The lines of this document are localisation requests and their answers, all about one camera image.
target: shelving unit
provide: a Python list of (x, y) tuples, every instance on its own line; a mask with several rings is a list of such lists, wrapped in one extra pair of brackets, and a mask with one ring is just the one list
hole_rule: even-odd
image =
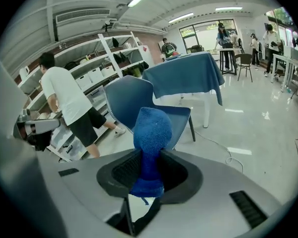
[[(140, 50), (140, 47), (138, 46), (138, 43), (133, 35), (132, 32), (130, 32), (130, 35), (120, 35), (120, 36), (109, 36), (104, 37), (102, 34), (98, 34), (99, 39), (90, 40), (84, 43), (77, 44), (73, 47), (70, 47), (68, 49), (65, 49), (61, 51), (60, 53), (55, 55), (55, 62), (56, 66), (64, 67), (68, 62), (71, 61), (79, 61), (80, 59), (83, 59), (86, 55), (94, 53), (95, 55), (98, 55), (97, 57), (94, 57), (93, 59), (86, 61), (82, 64), (77, 65), (73, 69), (70, 70), (70, 73), (73, 75), (75, 79), (83, 76), (84, 74), (88, 73), (89, 71), (100, 67), (105, 68), (107, 64), (112, 64), (114, 73), (111, 75), (107, 75), (105, 77), (100, 77), (97, 82), (92, 82), (91, 84), (84, 86), (82, 88), (83, 92), (85, 94), (89, 94), (90, 92), (94, 91), (98, 86), (101, 86), (106, 80), (112, 80), (112, 77), (117, 75), (119, 77), (123, 77), (122, 71), (133, 67), (139, 63), (142, 63), (145, 61), (145, 58), (142, 56), (142, 50)], [(114, 48), (112, 38), (115, 38), (118, 43), (119, 47), (122, 48), (122, 46), (128, 42), (132, 41), (132, 47), (128, 49), (121, 49), (118, 51), (112, 51), (111, 49)], [(119, 55), (119, 53), (124, 54), (129, 59), (130, 65), (124, 66), (123, 68), (120, 68), (119, 65), (116, 63), (113, 55)], [(42, 72), (40, 71), (40, 67), (38, 66), (35, 68), (32, 72), (29, 73), (29, 75), (26, 77), (24, 81), (22, 81), (19, 84), (19, 88), (28, 95), (31, 95), (39, 86), (39, 80), (42, 77)], [(28, 105), (28, 109), (31, 111), (39, 111), (46, 105), (47, 101), (44, 96), (43, 91), (41, 91)], [(95, 107), (97, 110), (103, 110), (106, 106), (106, 102), (100, 102)], [(108, 121), (115, 122), (115, 120), (110, 116), (108, 111), (106, 111), (106, 118)], [(50, 115), (50, 119), (58, 118), (62, 115), (62, 113), (52, 113)], [(107, 128), (102, 127), (100, 129), (95, 129), (98, 138), (100, 138), (105, 132)], [(66, 148), (64, 148), (64, 144), (69, 142), (69, 144), (73, 144), (77, 142), (77, 138), (74, 137), (72, 132), (65, 132), (64, 135), (60, 135), (60, 141), (57, 142), (57, 146), (50, 145), (47, 148), (55, 153), (60, 158), (64, 159), (65, 161), (74, 161), (79, 160), (85, 153), (86, 149), (83, 146), (78, 147), (79, 152), (71, 151), (71, 154), (66, 153)]]

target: sneaker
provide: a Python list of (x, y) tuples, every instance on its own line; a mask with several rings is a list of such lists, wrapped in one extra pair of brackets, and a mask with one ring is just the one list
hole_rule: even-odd
[(120, 129), (120, 130), (118, 130), (118, 131), (115, 132), (115, 137), (118, 137), (118, 136), (124, 134), (125, 132), (126, 132), (125, 129)]

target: desk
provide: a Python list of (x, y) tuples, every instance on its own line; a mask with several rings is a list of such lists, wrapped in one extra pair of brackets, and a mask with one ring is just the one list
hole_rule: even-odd
[(285, 56), (281, 56), (281, 55), (277, 55), (274, 54), (274, 58), (273, 58), (273, 71), (272, 71), (272, 76), (270, 79), (270, 82), (274, 82), (274, 75), (275, 75), (275, 70), (276, 70), (276, 59), (280, 59), (286, 62), (286, 69), (285, 69), (285, 77), (282, 83), (282, 89), (281, 91), (284, 92), (285, 90), (285, 86), (288, 85), (290, 83), (290, 80), (292, 78), (292, 74), (294, 72), (295, 66), (298, 67), (298, 61), (291, 59), (291, 58), (287, 58)]
[(233, 64), (233, 57), (231, 56), (231, 52), (229, 52), (229, 54), (228, 54), (229, 59), (230, 59), (231, 71), (224, 71), (224, 51), (240, 51), (240, 49), (228, 48), (228, 49), (220, 49), (219, 50), (219, 52), (220, 52), (220, 70), (221, 70), (222, 74), (230, 73), (230, 74), (237, 75), (236, 68), (234, 67), (234, 64)]
[[(209, 93), (215, 90), (218, 104), (222, 105), (220, 85), (224, 84), (223, 76), (209, 52), (192, 53), (162, 62), (146, 69), (143, 79), (153, 84), (156, 98), (181, 93)], [(210, 93), (205, 94), (204, 127), (209, 126)]]

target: black shorts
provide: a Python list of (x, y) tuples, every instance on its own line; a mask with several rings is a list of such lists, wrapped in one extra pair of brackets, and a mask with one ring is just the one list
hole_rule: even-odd
[(95, 128), (100, 128), (106, 122), (106, 118), (100, 114), (95, 108), (91, 108), (81, 118), (69, 125), (82, 144), (87, 147), (93, 144), (98, 138)]

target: woman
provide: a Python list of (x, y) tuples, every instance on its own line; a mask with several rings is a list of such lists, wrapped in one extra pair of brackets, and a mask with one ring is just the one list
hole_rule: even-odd
[[(220, 44), (223, 49), (232, 49), (233, 44), (231, 42), (230, 38), (230, 33), (225, 30), (223, 23), (218, 24), (219, 27), (219, 32), (218, 32), (218, 37), (217, 37), (217, 42), (215, 44), (215, 48), (217, 48), (217, 45)], [(236, 62), (235, 62), (235, 55), (234, 51), (224, 51), (224, 56), (225, 56), (225, 69), (229, 70), (229, 58), (228, 58), (228, 53), (233, 57), (233, 64), (234, 68), (236, 69)]]
[(251, 34), (250, 37), (252, 38), (252, 43), (250, 44), (250, 46), (253, 47), (252, 65), (255, 65), (255, 58), (256, 58), (256, 64), (257, 66), (259, 66), (259, 59), (258, 59), (259, 42), (255, 34)]

